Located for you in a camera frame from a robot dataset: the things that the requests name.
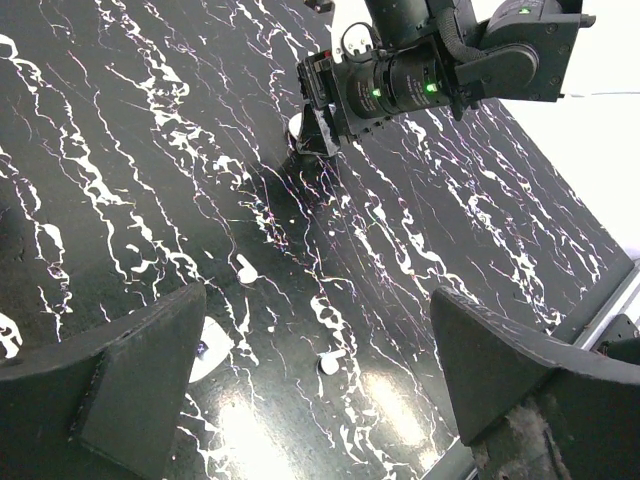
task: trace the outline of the white background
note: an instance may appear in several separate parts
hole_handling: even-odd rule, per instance
[[[472,3],[480,21],[502,0]],[[563,93],[640,92],[640,0],[584,0],[583,12],[598,19],[580,30]],[[596,218],[640,258],[640,95],[504,103]]]

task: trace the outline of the robotic arm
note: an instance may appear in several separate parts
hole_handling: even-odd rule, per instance
[[[578,30],[595,23],[582,0],[506,0],[480,23],[471,0],[304,2],[334,12],[332,50],[297,66],[296,149],[320,156],[402,113],[448,107],[459,121],[486,98],[555,102]]]

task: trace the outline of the tabletop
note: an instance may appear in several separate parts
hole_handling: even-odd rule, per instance
[[[295,65],[328,21],[295,0],[0,7],[0,357],[204,283],[233,348],[190,385],[166,478],[420,478],[457,436],[433,289],[552,333],[626,259],[497,101],[293,155]]]

